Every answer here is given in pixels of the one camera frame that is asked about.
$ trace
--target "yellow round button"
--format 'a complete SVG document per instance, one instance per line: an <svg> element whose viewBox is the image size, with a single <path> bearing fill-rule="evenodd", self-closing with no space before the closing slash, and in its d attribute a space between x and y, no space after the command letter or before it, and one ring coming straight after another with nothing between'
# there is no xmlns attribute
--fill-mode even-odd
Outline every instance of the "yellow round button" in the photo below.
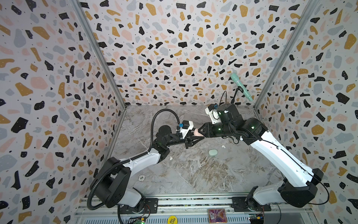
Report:
<svg viewBox="0 0 358 224"><path fill-rule="evenodd" d="M178 224L178 219L172 215L168 218L168 224Z"/></svg>

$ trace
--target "purple card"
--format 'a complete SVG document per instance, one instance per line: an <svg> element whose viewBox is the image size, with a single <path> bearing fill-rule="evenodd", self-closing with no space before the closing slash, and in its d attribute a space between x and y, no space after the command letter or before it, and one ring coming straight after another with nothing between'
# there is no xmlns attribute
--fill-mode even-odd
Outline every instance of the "purple card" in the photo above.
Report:
<svg viewBox="0 0 358 224"><path fill-rule="evenodd" d="M225 209L208 209L209 223L227 223Z"/></svg>

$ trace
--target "terrazzo patterned wall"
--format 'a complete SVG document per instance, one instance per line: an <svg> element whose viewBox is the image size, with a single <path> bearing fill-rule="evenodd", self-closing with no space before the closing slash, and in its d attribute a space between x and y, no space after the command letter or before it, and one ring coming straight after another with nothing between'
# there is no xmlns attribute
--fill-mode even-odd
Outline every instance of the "terrazzo patterned wall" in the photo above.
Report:
<svg viewBox="0 0 358 224"><path fill-rule="evenodd" d="M324 172L329 202L320 223L358 223L358 1L315 9L259 108L264 123L297 158ZM327 199L325 189L313 203Z"/></svg>
<svg viewBox="0 0 358 224"><path fill-rule="evenodd" d="M254 104L306 6L303 0L83 0L127 105Z"/></svg>
<svg viewBox="0 0 358 224"><path fill-rule="evenodd" d="M0 223L68 223L120 114L65 0L0 3Z"/></svg>

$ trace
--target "green microphone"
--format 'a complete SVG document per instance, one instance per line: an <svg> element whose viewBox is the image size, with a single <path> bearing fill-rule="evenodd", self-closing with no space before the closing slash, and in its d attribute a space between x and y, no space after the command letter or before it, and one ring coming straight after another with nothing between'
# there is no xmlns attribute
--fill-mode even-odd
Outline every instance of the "green microphone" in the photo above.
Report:
<svg viewBox="0 0 358 224"><path fill-rule="evenodd" d="M238 87L241 87L242 90L243 90L243 94L246 96L246 98L249 100L249 101L253 101L250 93L247 91L247 89L245 88L245 86L242 84L242 82L240 81L239 77L237 76L237 74L235 73L232 73L231 74L231 79L232 81L238 86Z"/></svg>

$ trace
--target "robotic arm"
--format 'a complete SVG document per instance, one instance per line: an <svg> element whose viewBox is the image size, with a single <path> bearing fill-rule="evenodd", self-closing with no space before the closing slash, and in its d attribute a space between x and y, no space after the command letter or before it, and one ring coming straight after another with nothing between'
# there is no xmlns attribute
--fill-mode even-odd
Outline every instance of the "robotic arm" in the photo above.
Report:
<svg viewBox="0 0 358 224"><path fill-rule="evenodd" d="M199 129L194 129L192 121L183 121L173 134L169 126L163 125L148 151L128 159L108 159L90 186L92 196L95 194L108 208L123 204L130 206L134 212L140 212L145 196L136 189L127 188L132 175L164 160L171 145L185 144L188 148L204 138L232 136L261 152L285 176L276 184L252 188L245 200L247 208L257 211L262 205L275 202L287 202L301 208L315 197L316 185L321 182L323 172L318 168L311 169L294 157L263 123L256 118L243 120L234 104L211 104L205 112L212 122L203 124ZM98 206L91 205L91 193L87 206L93 210Z"/></svg>

